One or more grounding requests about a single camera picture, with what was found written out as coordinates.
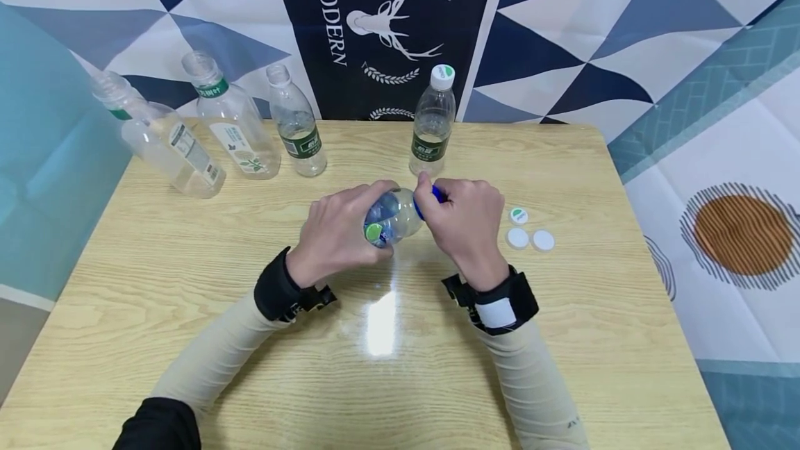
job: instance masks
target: deer head graphic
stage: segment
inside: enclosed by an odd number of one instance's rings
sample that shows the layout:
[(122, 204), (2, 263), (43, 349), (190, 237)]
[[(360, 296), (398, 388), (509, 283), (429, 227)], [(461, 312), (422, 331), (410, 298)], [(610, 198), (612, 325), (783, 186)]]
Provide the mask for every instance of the deer head graphic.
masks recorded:
[(399, 38), (406, 38), (405, 33), (392, 31), (392, 19), (409, 18), (407, 15), (398, 15), (402, 4), (406, 0), (386, 1), (378, 8), (378, 14), (367, 14), (363, 11), (353, 11), (347, 15), (347, 26), (358, 35), (369, 35), (374, 33), (381, 39), (381, 44), (391, 49), (401, 52), (411, 61), (418, 61), (418, 58), (432, 58), (441, 54), (436, 52), (443, 44), (425, 52), (409, 52), (402, 46)]

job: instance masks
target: left hand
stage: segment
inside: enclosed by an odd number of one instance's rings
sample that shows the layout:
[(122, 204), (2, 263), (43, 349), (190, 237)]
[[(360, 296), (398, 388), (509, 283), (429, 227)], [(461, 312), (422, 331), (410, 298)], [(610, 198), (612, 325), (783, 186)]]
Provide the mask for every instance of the left hand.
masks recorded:
[(378, 249), (364, 236), (364, 219), (372, 204), (394, 181), (375, 181), (322, 197), (311, 204), (300, 241), (286, 254), (286, 269), (300, 288), (326, 276), (389, 259), (394, 249)]

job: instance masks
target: blue bottle cap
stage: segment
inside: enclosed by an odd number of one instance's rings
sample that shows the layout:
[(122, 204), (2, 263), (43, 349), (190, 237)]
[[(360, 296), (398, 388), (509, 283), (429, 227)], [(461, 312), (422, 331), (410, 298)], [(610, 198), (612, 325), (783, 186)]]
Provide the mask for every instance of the blue bottle cap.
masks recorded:
[[(439, 201), (439, 203), (447, 202), (447, 195), (442, 193), (442, 191), (439, 190), (439, 188), (433, 186), (433, 189), (431, 190), (431, 193), (433, 193), (433, 196), (436, 197), (436, 199)], [(425, 217), (423, 217), (422, 211), (419, 209), (419, 205), (417, 205), (416, 199), (414, 200), (414, 208), (417, 209), (417, 215), (419, 215), (419, 218), (422, 219), (423, 222), (424, 222)]]

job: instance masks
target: table surface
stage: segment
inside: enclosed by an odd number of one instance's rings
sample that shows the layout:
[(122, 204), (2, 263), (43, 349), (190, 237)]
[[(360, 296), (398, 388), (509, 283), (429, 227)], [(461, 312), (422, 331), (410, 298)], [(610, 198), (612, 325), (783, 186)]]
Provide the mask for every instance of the table surface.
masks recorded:
[[(411, 124), (319, 127), (321, 176), (285, 154), (270, 181), (223, 161), (226, 185), (205, 201), (131, 161), (0, 409), (1, 448), (109, 449), (169, 362), (296, 242), (311, 201), (378, 178), (415, 185)], [(596, 129), (456, 124), (443, 176), (489, 180), (506, 212), (554, 234), (549, 253), (511, 249), (504, 215), (498, 243), (535, 290), (593, 449), (728, 448)], [(223, 392), (204, 448), (516, 445), (488, 353), (439, 283), (453, 272), (423, 228), (390, 264), (338, 276), (340, 302), (274, 335)]]

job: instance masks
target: blue and white triangle pattern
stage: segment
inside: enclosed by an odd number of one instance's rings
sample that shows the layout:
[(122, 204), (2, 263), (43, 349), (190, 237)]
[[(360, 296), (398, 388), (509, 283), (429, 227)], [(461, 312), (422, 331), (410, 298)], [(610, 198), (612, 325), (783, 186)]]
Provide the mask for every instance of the blue and white triangle pattern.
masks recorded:
[(263, 68), (285, 62), (318, 114), (283, 0), (0, 1), (73, 51), (88, 71), (119, 72), (144, 96), (185, 114), (197, 96), (180, 60), (192, 49), (209, 51), (263, 110)]
[(725, 4), (500, 0), (463, 119), (550, 117), (609, 142), (752, 19)]

